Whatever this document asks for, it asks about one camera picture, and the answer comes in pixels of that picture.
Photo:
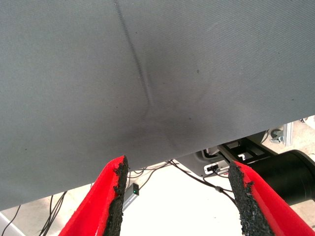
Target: connector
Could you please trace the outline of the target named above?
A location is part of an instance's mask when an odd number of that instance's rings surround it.
[[[204,167],[204,171],[206,175],[212,174],[219,168],[218,163],[213,163]]]

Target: white floor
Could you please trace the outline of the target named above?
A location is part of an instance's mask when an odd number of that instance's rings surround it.
[[[299,149],[306,154],[315,153],[315,130],[299,121],[294,124],[293,146],[264,145],[276,152]],[[148,175],[137,179],[142,184]],[[211,177],[215,185],[230,189],[228,179]],[[54,221],[49,234],[58,235],[62,227],[76,210],[90,185],[68,191],[63,206]],[[61,194],[54,196],[54,203]],[[21,206],[14,220],[27,236],[37,236],[49,215],[50,197]],[[315,228],[315,203],[307,201],[292,208]],[[2,211],[11,219],[16,207]],[[235,205],[223,194],[205,186],[170,166],[156,171],[149,182],[141,189],[140,196],[126,209],[123,216],[121,236],[159,235],[242,235],[239,213]]]

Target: cable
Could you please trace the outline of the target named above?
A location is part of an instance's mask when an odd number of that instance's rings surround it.
[[[265,137],[266,134],[267,134],[267,136],[266,136],[266,138],[263,139],[263,141],[260,142],[261,144],[267,140],[267,138],[269,136],[269,130],[266,130],[266,132],[264,134],[264,137]]]
[[[128,186],[127,186],[127,188],[129,188],[129,186],[130,186],[130,176],[131,176],[131,172],[129,173],[129,180],[128,180]]]
[[[207,182],[207,183],[209,183],[208,181],[206,181],[206,179],[205,179],[206,177],[203,177],[202,179],[203,179],[203,181],[205,181],[205,182]],[[222,187],[220,187],[220,186],[215,186],[214,185],[214,187],[215,187],[215,189],[218,191],[218,192],[220,192],[221,193],[221,191],[226,191],[226,192],[230,192],[230,193],[233,193],[233,191],[232,190],[228,190],[228,189],[225,189],[225,188],[222,188]]]
[[[177,169],[181,170],[183,173],[185,173],[185,174],[188,175],[189,177],[193,178],[194,180],[196,180],[196,181],[198,181],[198,182],[200,182],[200,183],[202,183],[202,184],[205,184],[205,185],[207,185],[207,186],[209,186],[209,187],[212,187],[212,188],[216,189],[216,190],[217,190],[218,192],[220,192],[220,193],[223,193],[223,194],[226,195],[226,196],[234,203],[234,205],[236,206],[235,200],[234,200],[232,197],[230,197],[230,196],[225,192],[225,191],[231,191],[231,190],[223,189],[223,188],[220,187],[220,186],[215,186],[215,185],[213,185],[213,184],[207,182],[207,181],[204,179],[205,177],[203,178],[204,181],[202,181],[202,180],[196,178],[195,176],[192,176],[192,175],[188,174],[188,173],[187,173],[186,171],[184,171],[182,168],[180,168],[180,167],[178,167],[177,165],[175,165],[175,163],[174,163],[173,160],[170,160],[170,161],[168,161],[168,162],[171,163],[172,165],[174,165]]]
[[[21,208],[21,205],[19,205],[18,209],[16,210],[16,213],[15,213],[14,217],[12,218],[12,220],[6,225],[6,227],[5,227],[4,230],[2,231],[1,236],[4,235],[5,230],[6,230],[6,229],[9,227],[9,225],[13,222],[13,220],[14,220],[15,217],[17,216],[17,214],[18,214],[20,208]]]
[[[217,176],[220,176],[220,177],[222,177],[222,178],[228,178],[228,177],[226,177],[226,176],[222,176],[222,175],[218,174],[216,171],[213,171],[213,173],[215,173]]]
[[[58,215],[58,213],[59,213],[59,211],[60,211],[60,208],[61,208],[61,206],[62,206],[62,204],[63,204],[63,199],[64,199],[64,196],[65,196],[66,193],[67,193],[67,191],[65,191],[65,192],[62,194],[62,196],[58,199],[58,201],[57,201],[57,203],[56,203],[56,205],[55,205],[55,207],[54,207],[54,209],[53,209],[53,211],[52,211],[52,217],[51,217],[51,215],[50,215],[49,218],[48,218],[48,219],[51,218],[51,220],[49,220],[49,221],[47,220],[46,227],[44,227],[43,236],[47,235],[47,233],[48,233],[48,231],[49,231],[51,225],[53,224],[55,218],[57,217],[57,215]]]
[[[42,230],[40,231],[39,236],[47,235],[51,225],[53,224],[55,218],[57,217],[57,215],[61,209],[61,206],[63,204],[63,199],[64,199],[64,196],[66,195],[66,193],[67,193],[67,191],[64,191],[64,193],[60,196],[60,198],[58,199],[53,210],[51,210],[51,208],[49,208],[49,217],[48,217],[47,221],[45,222],[45,225],[43,226]]]
[[[157,171],[157,170],[159,170],[159,169],[161,169],[161,168],[164,168],[164,167],[166,167],[166,166],[170,166],[170,165],[169,165],[168,163],[165,163],[164,165],[162,165],[162,166],[160,166],[160,167],[154,169],[154,170],[151,172],[151,174],[149,175],[148,179],[147,179],[147,180],[144,182],[144,184],[139,188],[139,190],[140,190],[141,188],[143,188],[144,185],[146,185],[146,183],[149,181],[149,179],[151,178],[151,176],[153,175],[153,173],[154,173],[155,171]]]

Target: gray fabric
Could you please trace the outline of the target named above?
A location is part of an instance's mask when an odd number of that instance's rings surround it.
[[[0,209],[315,113],[313,1],[2,0]]]

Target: white surface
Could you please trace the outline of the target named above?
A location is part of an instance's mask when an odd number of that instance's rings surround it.
[[[231,189],[228,179],[210,177]],[[121,236],[242,235],[239,212],[225,195],[173,166],[156,171],[125,210]]]

